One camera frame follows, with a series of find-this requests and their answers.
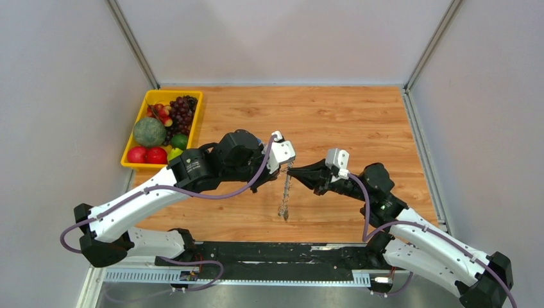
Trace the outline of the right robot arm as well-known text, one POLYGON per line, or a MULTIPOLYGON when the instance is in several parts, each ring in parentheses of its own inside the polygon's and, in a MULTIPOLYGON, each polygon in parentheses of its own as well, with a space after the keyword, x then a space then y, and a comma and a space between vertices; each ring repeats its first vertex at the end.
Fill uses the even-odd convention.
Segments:
POLYGON ((374 163, 362 173, 320 160, 290 167, 287 174, 323 195, 334 192, 364 202, 362 241, 370 265, 402 268, 440 285, 458 297, 463 307, 512 307, 511 260, 475 249, 435 227, 391 191, 395 186, 385 166, 374 163))

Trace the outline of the silver crescent key organizer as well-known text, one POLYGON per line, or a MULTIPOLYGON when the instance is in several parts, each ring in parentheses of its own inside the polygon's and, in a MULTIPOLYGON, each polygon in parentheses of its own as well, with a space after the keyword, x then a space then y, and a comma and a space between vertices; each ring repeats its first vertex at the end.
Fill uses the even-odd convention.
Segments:
POLYGON ((288 170, 293 166, 293 162, 289 162, 287 166, 282 170, 285 174, 284 190, 282 193, 281 204, 278 207, 278 216, 281 217, 284 221, 289 219, 289 191, 291 188, 291 176, 287 174, 288 170))

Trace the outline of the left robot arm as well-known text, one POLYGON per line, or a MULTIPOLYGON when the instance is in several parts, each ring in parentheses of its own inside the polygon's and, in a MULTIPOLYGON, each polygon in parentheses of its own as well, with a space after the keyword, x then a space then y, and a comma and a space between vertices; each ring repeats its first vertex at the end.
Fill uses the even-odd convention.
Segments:
POLYGON ((294 160, 292 144, 275 132, 267 144, 246 130, 227 133, 212 142, 182 152, 149 180, 100 206, 74 208, 83 235, 75 253, 103 268, 127 257, 155 256, 190 265, 196 258, 191 233, 137 228, 148 216, 190 197, 223 200, 246 190, 256 192, 274 180, 282 165, 294 160))

